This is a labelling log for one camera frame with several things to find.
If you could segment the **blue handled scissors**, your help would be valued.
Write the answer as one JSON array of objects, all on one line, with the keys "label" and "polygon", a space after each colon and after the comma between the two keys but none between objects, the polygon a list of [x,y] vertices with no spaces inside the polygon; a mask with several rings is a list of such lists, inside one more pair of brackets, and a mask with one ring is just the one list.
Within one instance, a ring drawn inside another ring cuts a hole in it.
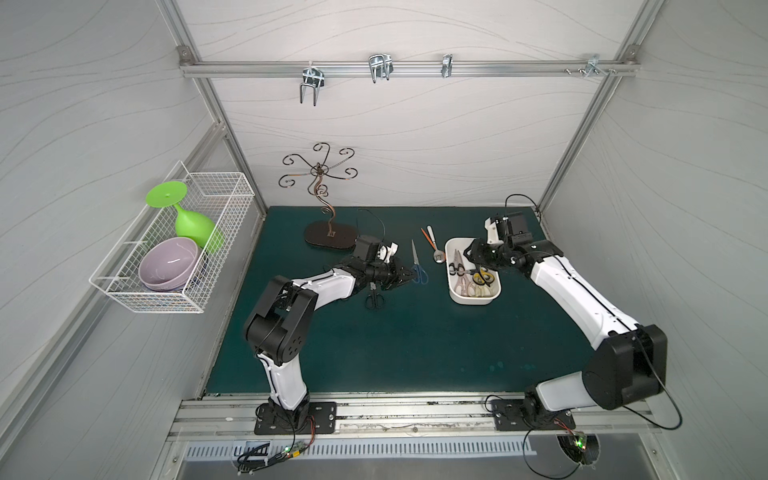
[{"label": "blue handled scissors", "polygon": [[429,276],[419,261],[419,257],[418,257],[418,253],[417,253],[414,241],[411,241],[411,251],[412,251],[412,259],[413,259],[412,282],[418,285],[426,285],[429,282]]}]

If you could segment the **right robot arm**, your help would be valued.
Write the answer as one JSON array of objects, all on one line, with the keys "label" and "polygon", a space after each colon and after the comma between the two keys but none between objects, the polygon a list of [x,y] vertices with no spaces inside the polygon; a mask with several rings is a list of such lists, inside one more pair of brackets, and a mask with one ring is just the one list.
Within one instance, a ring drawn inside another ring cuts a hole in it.
[{"label": "right robot arm", "polygon": [[538,383],[525,408],[561,412],[598,406],[615,410],[665,391],[668,340],[613,305],[549,240],[490,245],[475,239],[464,254],[490,270],[511,267],[544,290],[580,328],[594,350],[580,371]]}]

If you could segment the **yellow black handled scissors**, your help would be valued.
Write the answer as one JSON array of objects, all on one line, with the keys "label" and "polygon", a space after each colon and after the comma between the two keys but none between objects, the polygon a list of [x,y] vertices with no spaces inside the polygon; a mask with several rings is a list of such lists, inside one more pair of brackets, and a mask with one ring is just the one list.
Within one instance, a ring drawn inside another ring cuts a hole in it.
[{"label": "yellow black handled scissors", "polygon": [[496,276],[485,268],[474,269],[471,273],[471,278],[478,286],[490,287],[496,282]]}]

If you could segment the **black handled steel scissors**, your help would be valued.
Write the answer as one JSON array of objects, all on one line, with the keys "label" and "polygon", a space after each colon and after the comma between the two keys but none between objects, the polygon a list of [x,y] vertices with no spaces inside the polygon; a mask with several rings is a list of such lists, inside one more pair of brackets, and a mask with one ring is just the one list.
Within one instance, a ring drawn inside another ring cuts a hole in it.
[{"label": "black handled steel scissors", "polygon": [[381,310],[385,307],[386,300],[381,293],[381,289],[377,283],[369,283],[368,293],[365,298],[364,305],[368,310]]}]

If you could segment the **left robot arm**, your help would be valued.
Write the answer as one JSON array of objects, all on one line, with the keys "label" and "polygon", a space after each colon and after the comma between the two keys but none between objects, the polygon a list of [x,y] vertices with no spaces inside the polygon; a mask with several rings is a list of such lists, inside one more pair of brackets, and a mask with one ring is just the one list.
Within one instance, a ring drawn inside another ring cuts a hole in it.
[{"label": "left robot arm", "polygon": [[372,283],[388,290],[414,279],[415,271],[399,258],[366,262],[348,256],[322,274],[270,280],[243,328],[246,342],[264,368],[270,400],[288,412],[300,411],[308,403],[299,354],[316,310],[354,296]]}]

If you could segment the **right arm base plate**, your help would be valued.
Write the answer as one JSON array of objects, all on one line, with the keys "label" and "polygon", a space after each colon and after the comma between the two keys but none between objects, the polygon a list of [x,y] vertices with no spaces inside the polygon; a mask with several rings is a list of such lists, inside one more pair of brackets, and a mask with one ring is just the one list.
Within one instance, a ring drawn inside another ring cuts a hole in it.
[{"label": "right arm base plate", "polygon": [[491,414],[497,431],[576,430],[576,423],[570,411],[552,412],[531,398],[506,399],[492,395],[486,399],[485,408]]}]

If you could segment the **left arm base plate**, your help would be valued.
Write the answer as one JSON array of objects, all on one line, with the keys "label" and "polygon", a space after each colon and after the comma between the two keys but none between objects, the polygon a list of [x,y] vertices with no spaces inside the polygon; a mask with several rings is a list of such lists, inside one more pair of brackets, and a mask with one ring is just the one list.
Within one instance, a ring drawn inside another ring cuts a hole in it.
[{"label": "left arm base plate", "polygon": [[293,435],[332,434],[336,430],[336,402],[303,401],[296,410],[286,410],[273,400],[262,403],[255,410],[254,434]]}]

